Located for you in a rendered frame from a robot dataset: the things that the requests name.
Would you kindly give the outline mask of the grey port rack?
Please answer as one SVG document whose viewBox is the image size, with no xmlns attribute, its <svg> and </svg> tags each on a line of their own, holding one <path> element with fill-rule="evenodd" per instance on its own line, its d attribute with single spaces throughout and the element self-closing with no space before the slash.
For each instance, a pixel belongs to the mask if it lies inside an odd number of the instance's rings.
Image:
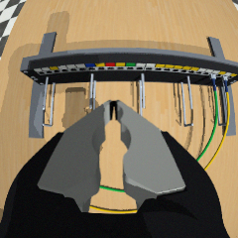
<svg viewBox="0 0 238 238">
<path fill-rule="evenodd" d="M 52 127 L 55 84 L 90 82 L 89 108 L 92 108 L 93 90 L 94 110 L 96 82 L 139 81 L 140 115 L 143 116 L 144 80 L 145 82 L 180 83 L 184 127 L 193 126 L 193 123 L 186 124 L 185 121 L 183 83 L 188 84 L 190 109 L 192 109 L 191 84 L 220 87 L 223 123 L 220 124 L 218 105 L 218 126 L 224 125 L 224 131 L 227 121 L 225 87 L 228 87 L 230 115 L 226 136 L 236 135 L 231 84 L 238 81 L 238 62 L 225 59 L 219 39 L 208 37 L 212 57 L 146 48 L 96 48 L 53 53 L 56 36 L 57 32 L 44 34 L 39 54 L 22 59 L 20 72 L 33 80 L 29 138 L 44 139 L 44 126 Z M 48 84 L 53 85 L 50 125 L 44 124 Z"/>
</svg>

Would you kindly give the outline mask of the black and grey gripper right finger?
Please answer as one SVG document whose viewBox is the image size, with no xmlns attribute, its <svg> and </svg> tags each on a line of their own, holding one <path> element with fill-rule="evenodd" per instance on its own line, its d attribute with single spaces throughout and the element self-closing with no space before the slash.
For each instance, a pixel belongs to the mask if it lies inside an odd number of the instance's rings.
<svg viewBox="0 0 238 238">
<path fill-rule="evenodd" d="M 123 187 L 136 200 L 137 211 L 145 199 L 155 198 L 159 211 L 190 216 L 215 238 L 230 238 L 217 191 L 201 164 L 170 133 L 122 101 L 114 101 L 114 108 L 128 150 L 123 156 Z"/>
</svg>

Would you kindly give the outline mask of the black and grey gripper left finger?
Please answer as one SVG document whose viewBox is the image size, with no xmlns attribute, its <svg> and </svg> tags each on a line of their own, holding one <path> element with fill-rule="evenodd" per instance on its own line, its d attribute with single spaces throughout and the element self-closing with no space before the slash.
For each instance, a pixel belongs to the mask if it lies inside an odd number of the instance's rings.
<svg viewBox="0 0 238 238">
<path fill-rule="evenodd" d="M 100 146 L 113 110 L 114 101 L 104 102 L 57 132 L 25 163 L 7 194 L 0 238 L 32 212 L 60 209 L 64 197 L 74 198 L 81 212 L 89 212 L 91 197 L 100 188 Z"/>
</svg>

